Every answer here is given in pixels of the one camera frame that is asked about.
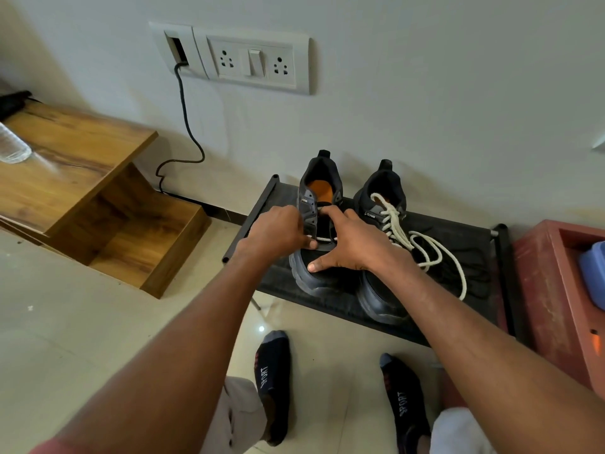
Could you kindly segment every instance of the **blue container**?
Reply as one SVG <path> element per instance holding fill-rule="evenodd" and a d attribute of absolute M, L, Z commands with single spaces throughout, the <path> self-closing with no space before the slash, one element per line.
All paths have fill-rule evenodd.
<path fill-rule="evenodd" d="M 605 311 L 605 242 L 597 242 L 579 257 L 579 268 L 592 302 Z"/>

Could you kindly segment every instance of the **hand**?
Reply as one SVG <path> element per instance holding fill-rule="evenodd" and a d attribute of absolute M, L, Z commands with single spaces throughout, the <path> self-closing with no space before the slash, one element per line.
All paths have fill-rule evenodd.
<path fill-rule="evenodd" d="M 412 260 L 408 251 L 391 244 L 386 234 L 363 221 L 354 210 L 347 209 L 342 213 L 336 205 L 331 205 L 323 207 L 320 213 L 328 215 L 334 223 L 338 244 L 331 252 L 309 263 L 309 272 L 337 266 L 376 273 L 377 267 L 392 255 L 397 259 Z"/>
<path fill-rule="evenodd" d="M 317 242 L 303 234 L 303 218 L 295 206 L 274 206 L 256 219 L 236 252 L 253 253 L 268 264 L 301 248 L 316 249 Z"/>

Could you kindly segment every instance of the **person's right hand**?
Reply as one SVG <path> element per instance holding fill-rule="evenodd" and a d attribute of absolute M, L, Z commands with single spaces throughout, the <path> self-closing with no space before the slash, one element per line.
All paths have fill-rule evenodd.
<path fill-rule="evenodd" d="M 408 251 L 393 245 L 384 232 L 363 221 L 354 210 L 347 209 L 342 213 L 336 205 L 331 205 L 323 207 L 320 213 L 328 215 L 334 223 L 337 247 L 309 263 L 309 272 L 336 266 L 375 273 L 380 263 L 394 253 L 397 258 L 412 260 Z"/>

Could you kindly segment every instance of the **sock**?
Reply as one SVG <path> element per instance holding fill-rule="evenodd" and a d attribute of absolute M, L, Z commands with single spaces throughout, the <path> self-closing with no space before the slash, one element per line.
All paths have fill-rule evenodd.
<path fill-rule="evenodd" d="M 254 360 L 256 389 L 261 400 L 275 404 L 275 419 L 267 443 L 277 446 L 288 433 L 290 411 L 290 341 L 284 331 L 271 331 L 262 340 Z"/>
<path fill-rule="evenodd" d="M 431 434 L 418 376 L 388 353 L 381 355 L 380 368 L 395 416 L 399 454 L 415 454 L 419 438 Z"/>

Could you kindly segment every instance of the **power cord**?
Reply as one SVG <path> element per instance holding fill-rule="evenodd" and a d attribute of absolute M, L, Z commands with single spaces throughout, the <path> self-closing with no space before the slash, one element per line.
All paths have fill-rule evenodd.
<path fill-rule="evenodd" d="M 165 192 L 162 189 L 162 183 L 164 182 L 164 178 L 166 178 L 166 175 L 160 175 L 160 169 L 162 167 L 164 167 L 166 164 L 168 164 L 170 162 L 182 162 L 185 164 L 200 164 L 200 163 L 204 162 L 204 160 L 206 159 L 206 153 L 204 153 L 204 149 L 201 147 L 199 142 L 195 139 L 195 137 L 191 133 L 191 129 L 189 127 L 189 119 L 187 118 L 187 106 L 185 105 L 185 91 L 183 90 L 183 80 L 181 79 L 181 75 L 178 72 L 179 68 L 184 67 L 185 65 L 188 65 L 187 62 L 179 62 L 177 65 L 175 65 L 174 74 L 177 75 L 178 90 L 181 95 L 181 105 L 183 106 L 183 119 L 185 120 L 185 127 L 187 128 L 187 133 L 189 134 L 189 137 L 191 138 L 191 140 L 193 140 L 193 143 L 199 148 L 199 150 L 201 152 L 201 159 L 198 161 L 188 161 L 185 159 L 169 159 L 167 161 L 163 161 L 162 164 L 160 164 L 155 170 L 155 176 L 160 179 L 160 183 L 158 184 L 158 187 L 160 189 L 160 192 L 163 194 L 165 194 Z"/>

